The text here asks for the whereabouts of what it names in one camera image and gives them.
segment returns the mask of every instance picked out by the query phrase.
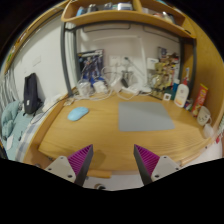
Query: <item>wall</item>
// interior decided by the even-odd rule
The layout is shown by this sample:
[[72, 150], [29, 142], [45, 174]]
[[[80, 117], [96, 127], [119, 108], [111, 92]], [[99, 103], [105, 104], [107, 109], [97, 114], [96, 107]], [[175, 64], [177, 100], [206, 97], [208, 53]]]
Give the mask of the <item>wall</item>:
[[[180, 54], [179, 38], [158, 29], [133, 24], [131, 27], [128, 24], [105, 24], [79, 29], [77, 43], [78, 52], [104, 49], [104, 66], [110, 65], [111, 55], [121, 58], [129, 56], [141, 72], [134, 66], [130, 70], [138, 76], [141, 76], [140, 73], [149, 73], [146, 68], [146, 58], [158, 58], [158, 47], [166, 48], [169, 53]], [[125, 70], [124, 66], [118, 68], [118, 72], [122, 70]]]
[[[178, 38], [153, 28], [132, 25], [129, 29], [127, 24], [103, 25], [105, 28], [125, 28], [113, 30], [100, 30], [98, 26], [86, 27], [78, 31], [78, 52], [95, 49], [105, 50], [105, 65], [109, 65], [110, 55], [129, 56], [136, 66], [146, 73], [146, 58], [158, 57], [158, 46], [167, 48], [168, 52], [180, 53]], [[38, 95], [42, 101], [47, 97], [67, 93], [63, 75], [60, 50], [61, 17], [49, 22], [40, 29], [20, 50], [13, 63], [15, 82], [20, 100], [23, 100], [24, 79], [31, 73], [36, 73], [38, 80]], [[76, 74], [73, 52], [72, 34], [66, 33], [67, 68], [71, 87], [75, 86]]]
[[[23, 100], [25, 77], [31, 73], [37, 75], [38, 96], [42, 101], [47, 97], [67, 93], [61, 62], [60, 32], [61, 18], [58, 16], [31, 37], [16, 56], [13, 63], [14, 75], [20, 100]], [[37, 58], [40, 58], [40, 62], [33, 65]], [[74, 87], [71, 69], [69, 71], [71, 86]]]

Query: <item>blue computer mouse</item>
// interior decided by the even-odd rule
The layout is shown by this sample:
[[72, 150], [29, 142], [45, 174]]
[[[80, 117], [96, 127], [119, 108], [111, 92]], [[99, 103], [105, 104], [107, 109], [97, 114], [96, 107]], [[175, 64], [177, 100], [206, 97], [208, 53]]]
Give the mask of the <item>blue computer mouse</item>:
[[70, 121], [77, 121], [81, 117], [83, 117], [85, 114], [87, 114], [88, 112], [89, 112], [89, 110], [85, 107], [77, 107], [69, 113], [68, 119]]

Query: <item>wooden desk surface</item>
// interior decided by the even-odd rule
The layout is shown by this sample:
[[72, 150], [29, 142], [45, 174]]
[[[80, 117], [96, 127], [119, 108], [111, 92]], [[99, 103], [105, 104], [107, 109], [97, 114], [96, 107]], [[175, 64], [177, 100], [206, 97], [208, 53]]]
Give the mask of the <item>wooden desk surface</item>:
[[[175, 129], [119, 131], [118, 104], [127, 101], [112, 94], [106, 100], [81, 100], [64, 107], [43, 138], [39, 151], [56, 159], [93, 144], [94, 156], [90, 170], [136, 171], [138, 168], [133, 155], [134, 144], [159, 156], [168, 155], [178, 162], [198, 153], [211, 141], [203, 138], [203, 129], [196, 118], [183, 108], [177, 107], [173, 101], [160, 101], [150, 96], [136, 96], [130, 101], [162, 103], [173, 120]], [[89, 113], [79, 121], [69, 121], [69, 112], [79, 106], [89, 108]]]

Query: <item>mouse pad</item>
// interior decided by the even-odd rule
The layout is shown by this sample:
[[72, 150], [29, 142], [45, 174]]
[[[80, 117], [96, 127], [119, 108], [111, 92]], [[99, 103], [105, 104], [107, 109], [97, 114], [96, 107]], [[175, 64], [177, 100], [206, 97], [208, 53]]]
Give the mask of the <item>mouse pad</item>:
[[174, 129], [174, 124], [161, 103], [119, 103], [120, 131], [160, 131], [169, 129]]

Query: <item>wooden shelf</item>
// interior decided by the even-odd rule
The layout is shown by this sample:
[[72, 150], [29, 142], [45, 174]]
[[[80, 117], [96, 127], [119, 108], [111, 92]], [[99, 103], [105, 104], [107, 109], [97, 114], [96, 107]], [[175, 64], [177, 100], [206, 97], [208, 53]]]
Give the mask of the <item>wooden shelf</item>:
[[[82, 2], [83, 1], [69, 3], [66, 6], [66, 8], [62, 14], [61, 20], [63, 22], [71, 22], [71, 23], [75, 24], [76, 26], [88, 25], [91, 23], [105, 22], [105, 21], [131, 21], [131, 22], [138, 22], [138, 23], [144, 23], [144, 24], [156, 26], [161, 29], [167, 30], [168, 32], [176, 34], [179, 37], [193, 38], [193, 39], [196, 38], [195, 35], [189, 34], [181, 26], [167, 22], [166, 20], [164, 20], [162, 18], [158, 18], [153, 15], [143, 13], [141, 3], [138, 0], [133, 1], [133, 6], [136, 11], [106, 10], [106, 11], [91, 12], [91, 13], [76, 17], [75, 15], [77, 14], [79, 7], [82, 6], [82, 4], [81, 4]], [[175, 16], [176, 15], [178, 16], [179, 22], [180, 21], [181, 21], [181, 23], [184, 22], [185, 17], [181, 13], [177, 12], [176, 10], [172, 9], [169, 6], [165, 6], [165, 7], [167, 7], [167, 9], [169, 9], [169, 10], [167, 10], [169, 13], [172, 12], [172, 14], [174, 14]]]

